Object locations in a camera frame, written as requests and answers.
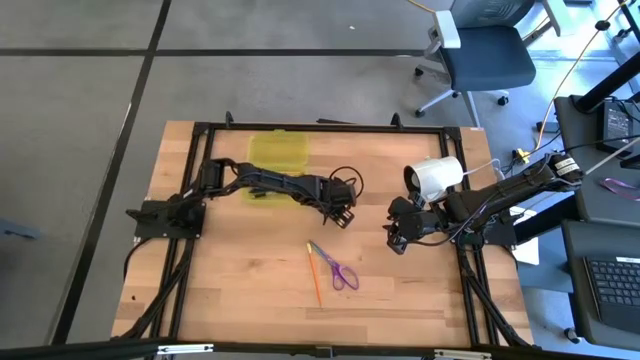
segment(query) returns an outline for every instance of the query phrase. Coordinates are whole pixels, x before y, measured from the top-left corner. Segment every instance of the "scissors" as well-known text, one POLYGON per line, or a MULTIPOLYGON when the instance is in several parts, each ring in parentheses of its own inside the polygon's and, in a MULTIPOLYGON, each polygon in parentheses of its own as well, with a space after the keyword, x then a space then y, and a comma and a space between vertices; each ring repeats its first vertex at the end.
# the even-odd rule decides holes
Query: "scissors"
POLYGON ((311 247, 322 256, 322 258, 331 266, 331 274, 333 275, 333 288, 336 290, 344 289, 346 284, 353 290, 358 290, 360 282, 358 281, 358 275, 348 266, 342 266, 337 261, 333 260, 326 252, 324 252, 316 243, 309 241, 311 247))

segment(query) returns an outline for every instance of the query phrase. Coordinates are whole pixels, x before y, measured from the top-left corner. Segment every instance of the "keyboard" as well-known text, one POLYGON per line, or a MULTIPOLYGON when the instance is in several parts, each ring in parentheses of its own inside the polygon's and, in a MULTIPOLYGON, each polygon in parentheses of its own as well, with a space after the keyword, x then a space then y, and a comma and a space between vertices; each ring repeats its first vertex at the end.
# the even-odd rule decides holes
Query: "keyboard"
POLYGON ((640 334, 640 259, 584 259, 598 317, 609 326, 640 334))

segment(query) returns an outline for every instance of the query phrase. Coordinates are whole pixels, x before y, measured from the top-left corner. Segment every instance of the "wooden tabletop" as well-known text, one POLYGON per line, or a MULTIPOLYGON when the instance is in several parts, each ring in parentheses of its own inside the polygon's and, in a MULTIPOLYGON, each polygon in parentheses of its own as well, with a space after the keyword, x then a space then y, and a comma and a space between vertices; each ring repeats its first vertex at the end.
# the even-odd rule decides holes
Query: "wooden tabletop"
MULTIPOLYGON (((179 191, 193 122, 167 123, 149 187, 151 199, 179 191)), ((468 168, 491 158, 483 130, 463 128, 468 168)), ((254 131, 216 131, 212 157, 247 161, 254 131)), ((328 176, 350 165, 365 180, 347 229, 302 206, 259 206, 240 193, 207 205, 197 240, 179 339, 278 344, 380 346, 470 345, 454 248, 409 247, 396 255, 382 225, 387 208, 406 196, 402 169, 425 157, 441 157, 438 137, 423 134, 310 132, 308 173, 328 176), (331 272, 315 257, 323 308, 318 306, 305 243, 313 240, 353 268, 360 289, 335 291, 331 272)), ((233 174, 225 174, 226 179, 233 174)), ((472 188, 495 182, 490 167, 470 177, 472 188)), ((443 239, 433 234, 424 241, 443 239)), ((131 259, 113 335, 128 330, 158 291, 166 239, 152 240, 131 259)), ((518 275, 502 248, 485 247, 491 294, 521 337, 532 341, 518 275)), ((167 306, 161 334, 167 333, 167 306)), ((481 339, 482 307, 476 299, 481 339)))

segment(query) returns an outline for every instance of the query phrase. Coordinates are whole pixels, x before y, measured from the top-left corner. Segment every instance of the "yellow cable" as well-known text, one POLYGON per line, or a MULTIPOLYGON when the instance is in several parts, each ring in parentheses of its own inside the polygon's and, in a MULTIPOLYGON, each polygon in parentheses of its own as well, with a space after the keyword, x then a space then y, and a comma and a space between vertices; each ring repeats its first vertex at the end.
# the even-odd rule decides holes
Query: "yellow cable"
POLYGON ((408 1, 408 2, 410 2, 410 3, 412 3, 412 4, 413 4, 413 5, 415 5, 415 6, 419 7, 419 8, 420 8, 420 9, 422 9, 422 10, 426 10, 426 11, 428 11, 428 12, 432 13, 432 14, 435 14, 435 11, 434 11, 433 9, 430 9, 430 8, 428 8, 428 7, 426 7, 426 6, 422 5, 422 4, 420 4, 420 3, 418 3, 418 2, 415 2, 415 1, 413 1, 413 0, 407 0, 407 1, 408 1))
POLYGON ((528 38, 529 36, 531 36, 531 34, 533 34, 534 32, 538 31, 538 29, 540 29, 540 27, 542 27, 542 25, 547 22, 547 20, 549 20, 549 17, 545 17, 544 19, 542 19, 542 21, 540 22, 540 24, 538 24, 538 26, 536 26, 535 28, 533 28, 533 30, 528 33, 527 35, 522 37, 522 40, 528 38))
MULTIPOLYGON (((611 17, 626 3, 627 3, 626 0, 621 2, 620 5, 618 5, 618 7, 615 10, 613 10, 611 14, 609 14, 609 16, 607 16, 607 18, 604 21, 609 21, 609 19, 611 19, 611 17)), ((582 49, 582 52, 580 53, 576 61, 573 63, 573 65, 571 65, 569 72, 567 72, 567 74, 564 76, 564 78, 560 82, 560 85, 558 85, 558 88, 556 89, 555 94, 553 94, 553 96, 551 97, 549 106, 547 106, 547 112, 544 114, 544 119, 542 120, 542 126, 540 127, 540 135, 538 135, 538 143, 536 144, 536 148, 533 149, 533 151, 536 151, 538 150, 538 148, 540 148, 540 143, 542 142, 542 134, 544 133, 544 126, 547 124, 547 119, 549 118, 549 114, 551 113, 551 106, 553 105, 553 100, 555 100, 556 96, 558 96, 558 93, 560 92, 560 88, 562 87, 562 85, 564 85, 564 82, 567 80, 569 75, 573 72, 573 69, 576 68, 576 65, 578 65, 578 62, 580 62, 580 59, 582 59, 582 57, 584 56, 584 53, 587 51, 587 48, 589 47, 589 45, 591 45, 593 40, 595 40, 599 32, 600 30, 596 30, 595 34, 593 34, 593 36, 591 37, 587 45, 585 45, 584 49, 582 49)))

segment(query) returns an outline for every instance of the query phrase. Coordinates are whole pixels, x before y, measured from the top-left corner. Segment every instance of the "pencil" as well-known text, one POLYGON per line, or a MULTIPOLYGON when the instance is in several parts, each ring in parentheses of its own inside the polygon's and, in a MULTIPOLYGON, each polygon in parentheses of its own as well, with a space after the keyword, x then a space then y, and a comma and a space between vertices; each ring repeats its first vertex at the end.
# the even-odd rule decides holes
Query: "pencil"
POLYGON ((311 272, 313 273, 313 282, 316 285, 316 296, 318 296, 318 304, 320 304, 320 307, 322 307, 320 288, 318 288, 318 274, 316 274, 316 266, 313 264, 313 257, 311 256, 311 245, 309 245, 309 243, 307 243, 307 250, 309 251, 309 263, 311 264, 311 272))

